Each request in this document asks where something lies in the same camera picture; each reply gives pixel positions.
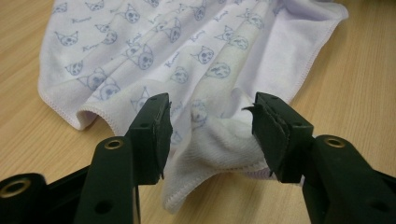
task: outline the white cloth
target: white cloth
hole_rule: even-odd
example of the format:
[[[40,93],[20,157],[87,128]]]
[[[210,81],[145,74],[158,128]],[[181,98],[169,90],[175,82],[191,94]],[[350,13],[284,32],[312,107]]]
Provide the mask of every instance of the white cloth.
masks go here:
[[[76,129],[97,115],[124,135],[168,92],[174,127],[163,206],[210,176],[267,167],[251,135],[256,91],[289,102],[344,7],[309,0],[56,0],[38,91]]]

